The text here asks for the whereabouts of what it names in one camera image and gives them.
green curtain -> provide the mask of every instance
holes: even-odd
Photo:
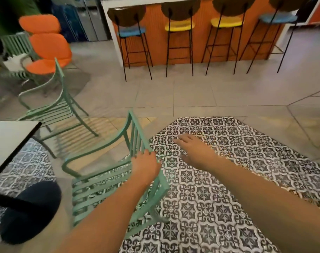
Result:
[[[40,14],[34,0],[0,0],[0,36],[22,31],[18,19]]]

bar counter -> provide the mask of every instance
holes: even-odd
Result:
[[[120,61],[120,65],[123,65],[119,39],[117,38],[117,26],[112,23],[112,21],[107,16],[107,11],[109,8],[117,7],[127,7],[134,5],[146,5],[146,14],[143,20],[140,22],[140,25],[146,28],[146,37],[149,45],[149,51],[151,53],[153,65],[166,65],[166,55],[167,55],[167,35],[168,32],[165,30],[165,25],[168,23],[168,18],[166,18],[161,12],[161,3],[163,2],[176,2],[183,0],[103,0],[102,5],[112,34],[112,40],[116,49],[117,56]],[[202,61],[204,49],[206,46],[206,41],[208,38],[210,30],[210,20],[212,18],[219,17],[217,11],[213,8],[213,0],[201,0],[200,9],[193,16],[193,21],[195,22],[195,28],[193,28],[193,60],[194,63],[200,63]],[[255,3],[250,9],[247,10],[245,15],[245,21],[243,25],[242,39],[240,43],[240,49],[238,54],[238,59],[242,54],[242,51],[245,48],[245,45],[250,38],[250,35],[254,29],[255,24],[260,15],[267,12],[274,12],[275,10],[270,6],[269,0],[255,0]],[[258,28],[255,31],[255,34],[252,37],[252,41],[261,41],[262,37],[267,29],[268,25],[260,23]],[[272,41],[277,28],[277,25],[272,25],[267,33],[265,38],[266,41]],[[280,29],[276,41],[278,41],[281,32],[283,31],[283,26]],[[232,38],[232,48],[236,51],[238,49],[238,40],[240,36],[240,28],[234,29],[234,34]],[[209,44],[212,44],[212,41],[215,37],[216,29],[213,29],[211,37],[209,39]],[[231,36],[231,28],[220,29],[216,39],[216,44],[225,44],[228,43]],[[189,37],[187,32],[180,32],[171,34],[170,38],[170,47],[180,47],[180,46],[189,46]],[[129,37],[127,38],[127,47],[130,51],[141,51],[143,50],[141,41],[139,37]],[[125,46],[123,41],[123,52],[124,57],[126,57]],[[254,57],[254,50],[247,48],[242,60],[251,60]],[[259,54],[255,60],[259,59],[268,59],[268,51],[270,49],[270,44],[263,44],[260,48]],[[213,50],[213,56],[224,56],[212,58],[212,62],[222,62],[226,60],[226,54],[228,51],[227,46],[216,46]],[[175,59],[170,60],[169,64],[182,64],[190,63],[189,59],[189,49],[174,49],[170,50],[170,58],[181,58],[187,57],[186,59]],[[230,56],[229,61],[235,60],[236,56]],[[129,54],[130,62],[144,62],[145,54],[144,53],[132,53]],[[206,53],[203,62],[208,62],[209,54]],[[144,66],[146,63],[134,64],[137,66]]]

person's right arm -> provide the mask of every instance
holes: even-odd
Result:
[[[320,252],[317,206],[218,156],[195,136],[183,134],[173,141],[187,152],[183,161],[220,180],[282,253]]]

black table edge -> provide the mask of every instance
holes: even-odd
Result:
[[[28,142],[28,140],[38,131],[41,122],[38,122],[37,125],[31,130],[31,132],[24,138],[24,140],[15,148],[15,150],[6,158],[6,160],[0,166],[0,173],[6,168],[6,166],[12,161],[16,154],[22,149],[22,147]]]

person's left arm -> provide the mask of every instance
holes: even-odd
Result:
[[[155,152],[132,158],[132,174],[111,196],[77,225],[54,253],[116,253],[141,196],[161,168]]]

